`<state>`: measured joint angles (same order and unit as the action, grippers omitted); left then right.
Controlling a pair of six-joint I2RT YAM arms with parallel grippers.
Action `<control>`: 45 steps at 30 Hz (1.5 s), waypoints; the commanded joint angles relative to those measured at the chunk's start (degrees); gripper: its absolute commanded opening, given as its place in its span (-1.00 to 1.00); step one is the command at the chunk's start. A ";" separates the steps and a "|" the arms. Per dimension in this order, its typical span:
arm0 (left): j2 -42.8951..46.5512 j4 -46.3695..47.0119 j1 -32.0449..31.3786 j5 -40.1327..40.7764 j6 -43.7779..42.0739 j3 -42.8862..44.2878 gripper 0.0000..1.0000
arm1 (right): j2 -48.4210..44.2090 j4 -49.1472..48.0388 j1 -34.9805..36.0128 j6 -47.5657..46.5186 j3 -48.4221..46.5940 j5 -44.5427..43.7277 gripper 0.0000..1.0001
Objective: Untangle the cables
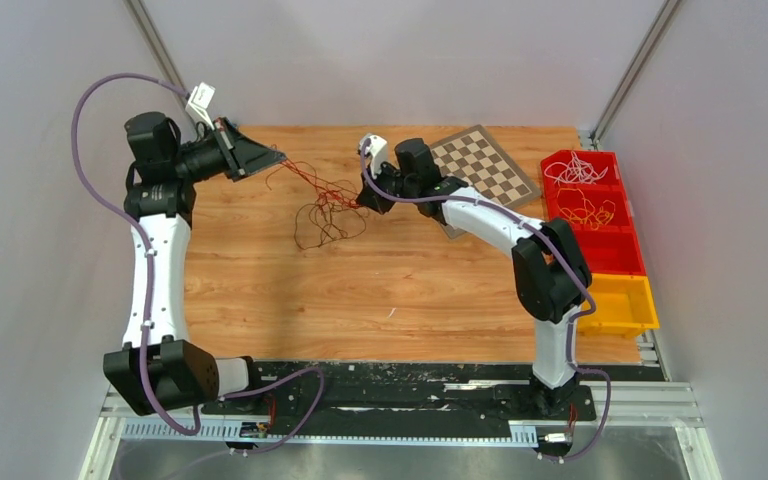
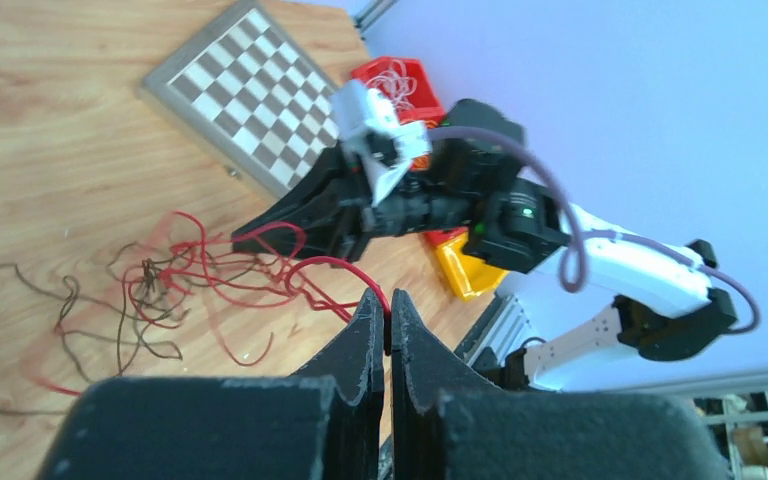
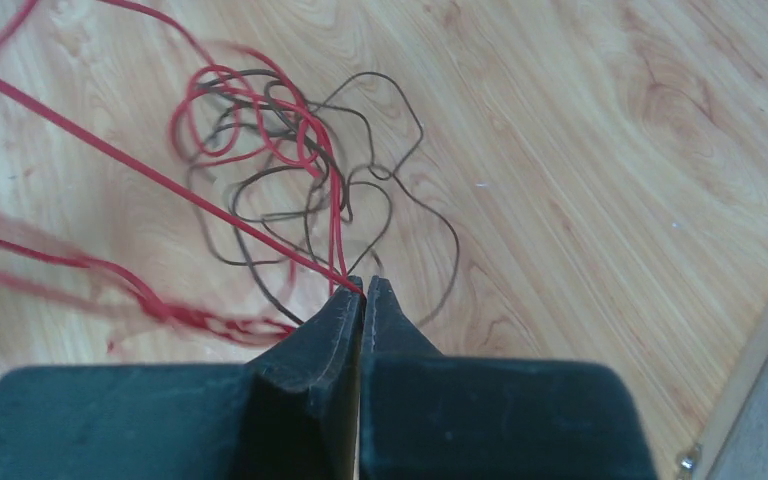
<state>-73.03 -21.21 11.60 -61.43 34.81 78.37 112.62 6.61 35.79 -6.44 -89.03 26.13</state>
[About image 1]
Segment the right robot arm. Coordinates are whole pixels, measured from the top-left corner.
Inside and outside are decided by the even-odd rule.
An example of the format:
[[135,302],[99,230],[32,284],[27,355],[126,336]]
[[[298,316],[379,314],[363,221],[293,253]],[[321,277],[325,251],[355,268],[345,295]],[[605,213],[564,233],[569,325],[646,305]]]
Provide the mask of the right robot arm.
[[412,204],[440,225],[462,230],[496,248],[512,263],[516,296],[535,320],[537,356],[529,383],[531,403],[556,417],[571,403],[580,373],[574,359],[574,328],[591,302],[591,271],[570,225],[542,221],[504,207],[461,178],[445,176],[430,147],[411,138],[394,148],[367,134],[358,144],[363,188],[359,205],[379,214],[397,203]]

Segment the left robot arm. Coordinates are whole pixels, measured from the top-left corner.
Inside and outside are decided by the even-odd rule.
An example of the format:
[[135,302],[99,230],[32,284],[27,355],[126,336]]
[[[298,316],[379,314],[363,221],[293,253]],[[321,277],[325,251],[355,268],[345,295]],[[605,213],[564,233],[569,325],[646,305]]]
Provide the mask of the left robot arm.
[[131,225],[135,267],[131,317],[119,350],[103,357],[103,373],[135,414],[227,400],[242,414],[260,410],[266,388],[250,375],[252,360],[219,360],[194,345],[184,312],[185,260],[197,183],[223,175],[246,179],[280,164],[285,154],[217,118],[194,141],[160,112],[129,119],[134,156],[122,213]]

